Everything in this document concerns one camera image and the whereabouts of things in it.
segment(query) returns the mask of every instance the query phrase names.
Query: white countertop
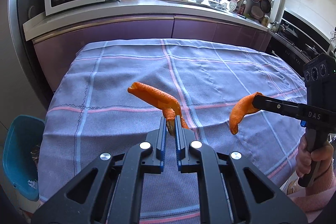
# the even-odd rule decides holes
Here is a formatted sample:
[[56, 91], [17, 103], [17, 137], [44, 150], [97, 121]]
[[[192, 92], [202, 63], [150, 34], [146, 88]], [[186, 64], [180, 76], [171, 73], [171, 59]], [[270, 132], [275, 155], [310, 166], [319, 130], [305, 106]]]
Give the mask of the white countertop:
[[253, 27], [267, 32], [267, 28], [251, 19], [241, 18], [233, 13], [188, 4], [174, 4], [162, 0], [123, 0], [122, 2], [102, 2], [66, 10], [46, 16], [45, 12], [23, 24], [26, 40], [39, 37], [59, 28], [80, 22], [107, 17], [127, 15], [188, 15], [225, 20]]

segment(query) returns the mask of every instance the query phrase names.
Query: camera lens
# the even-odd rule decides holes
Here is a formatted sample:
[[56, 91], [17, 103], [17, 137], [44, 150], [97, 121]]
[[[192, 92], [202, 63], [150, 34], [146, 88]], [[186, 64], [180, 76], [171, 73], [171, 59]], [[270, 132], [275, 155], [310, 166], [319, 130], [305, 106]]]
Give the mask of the camera lens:
[[320, 73], [321, 76], [324, 76], [326, 74], [326, 67], [323, 64], [320, 66]]
[[313, 78], [313, 80], [317, 80], [317, 76], [318, 76], [317, 68], [314, 67], [311, 70], [311, 78]]
[[306, 78], [306, 81], [309, 81], [309, 80], [310, 80], [310, 74], [309, 74], [308, 71], [306, 72], [306, 76], [305, 76], [305, 78]]

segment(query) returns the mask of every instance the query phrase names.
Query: person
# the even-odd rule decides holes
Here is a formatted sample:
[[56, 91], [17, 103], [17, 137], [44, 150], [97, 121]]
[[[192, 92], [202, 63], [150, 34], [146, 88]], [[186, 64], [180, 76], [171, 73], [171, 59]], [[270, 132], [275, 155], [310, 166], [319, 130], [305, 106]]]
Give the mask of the person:
[[309, 153], [306, 147], [307, 140], [303, 135], [295, 158], [298, 177], [301, 178], [310, 172], [312, 160], [321, 161], [320, 167], [311, 187], [301, 188], [289, 194], [288, 197], [306, 213], [308, 222], [312, 222], [328, 204], [336, 190], [336, 177], [333, 169], [334, 148], [326, 142], [320, 149]]

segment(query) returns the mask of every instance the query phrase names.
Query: bracelet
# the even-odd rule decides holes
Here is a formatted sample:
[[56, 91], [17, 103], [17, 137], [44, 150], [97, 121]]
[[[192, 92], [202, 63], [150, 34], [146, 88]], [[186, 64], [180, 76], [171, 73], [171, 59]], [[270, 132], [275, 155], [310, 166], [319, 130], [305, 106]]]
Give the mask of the bracelet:
[[331, 163], [330, 163], [328, 169], [325, 170], [322, 174], [320, 174], [317, 178], [315, 178], [314, 181], [316, 181], [318, 178], [322, 177], [325, 173], [327, 173], [333, 163], [334, 163], [334, 159], [331, 160]]

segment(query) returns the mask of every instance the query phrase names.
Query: sink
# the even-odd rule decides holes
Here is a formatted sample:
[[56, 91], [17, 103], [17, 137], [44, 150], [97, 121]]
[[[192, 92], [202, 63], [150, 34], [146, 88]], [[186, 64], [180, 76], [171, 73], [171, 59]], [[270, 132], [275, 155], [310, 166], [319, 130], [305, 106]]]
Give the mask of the sink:
[[220, 12], [223, 12], [223, 13], [227, 13], [226, 11], [223, 11], [221, 9], [217, 9], [217, 8], [211, 7], [209, 5], [202, 4], [202, 3], [197, 3], [197, 2], [190, 2], [190, 1], [184, 1], [184, 0], [161, 0], [161, 1], [164, 1], [164, 2], [167, 2], [167, 3], [174, 3], [174, 4], [192, 5], [192, 6], [208, 8], [208, 9], [220, 11]]

